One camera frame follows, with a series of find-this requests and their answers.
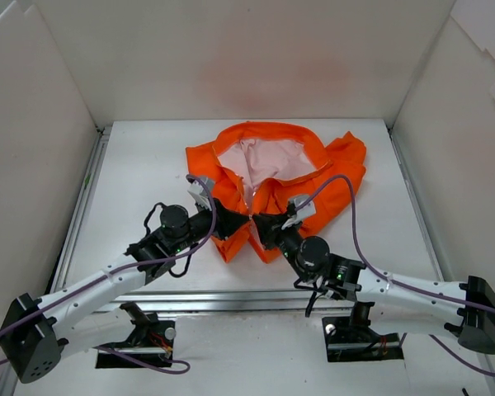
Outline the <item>orange jacket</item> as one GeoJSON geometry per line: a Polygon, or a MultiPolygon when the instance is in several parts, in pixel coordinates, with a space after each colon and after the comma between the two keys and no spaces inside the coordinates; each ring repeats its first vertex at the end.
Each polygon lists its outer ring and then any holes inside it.
{"type": "Polygon", "coordinates": [[[315,194],[316,212],[299,228],[308,237],[350,205],[366,172],[366,154],[351,132],[323,144],[303,126],[247,121],[186,148],[186,161],[190,174],[214,181],[212,194],[225,208],[243,215],[283,214],[289,199],[315,194]]]}

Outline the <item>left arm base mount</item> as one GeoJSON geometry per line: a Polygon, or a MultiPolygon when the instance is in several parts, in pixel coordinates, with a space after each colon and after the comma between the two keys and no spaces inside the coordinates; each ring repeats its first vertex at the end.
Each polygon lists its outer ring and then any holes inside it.
{"type": "Polygon", "coordinates": [[[121,341],[101,344],[131,358],[158,368],[171,368],[174,339],[177,335],[175,321],[160,318],[156,313],[144,312],[136,303],[120,305],[130,318],[130,332],[121,341]]]}

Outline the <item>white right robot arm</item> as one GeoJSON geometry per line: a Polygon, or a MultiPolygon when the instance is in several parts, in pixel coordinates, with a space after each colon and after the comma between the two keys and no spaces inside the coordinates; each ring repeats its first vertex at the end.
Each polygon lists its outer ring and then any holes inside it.
{"type": "Polygon", "coordinates": [[[483,278],[435,282],[379,271],[338,256],[318,236],[299,234],[284,214],[253,217],[262,245],[276,248],[298,279],[294,287],[355,305],[396,305],[438,319],[458,343],[471,351],[495,355],[495,293],[483,278]]]}

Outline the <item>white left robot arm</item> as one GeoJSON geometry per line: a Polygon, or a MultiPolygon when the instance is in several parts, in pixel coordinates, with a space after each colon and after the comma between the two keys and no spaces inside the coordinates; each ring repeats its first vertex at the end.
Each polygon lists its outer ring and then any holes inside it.
{"type": "Polygon", "coordinates": [[[0,327],[0,347],[17,378],[33,383],[62,359],[90,348],[141,345],[152,322],[136,304],[104,314],[97,310],[168,273],[178,256],[191,256],[210,238],[229,240],[248,221],[218,199],[198,205],[194,215],[180,205],[164,205],[158,228],[146,229],[115,262],[52,294],[16,297],[0,327]]]}

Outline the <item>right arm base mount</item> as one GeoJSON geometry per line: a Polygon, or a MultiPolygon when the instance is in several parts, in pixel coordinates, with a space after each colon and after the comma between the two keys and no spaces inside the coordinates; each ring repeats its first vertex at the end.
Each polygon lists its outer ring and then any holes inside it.
{"type": "Polygon", "coordinates": [[[374,303],[355,303],[349,316],[322,318],[325,351],[329,363],[403,360],[401,337],[377,333],[371,328],[374,303]]]}

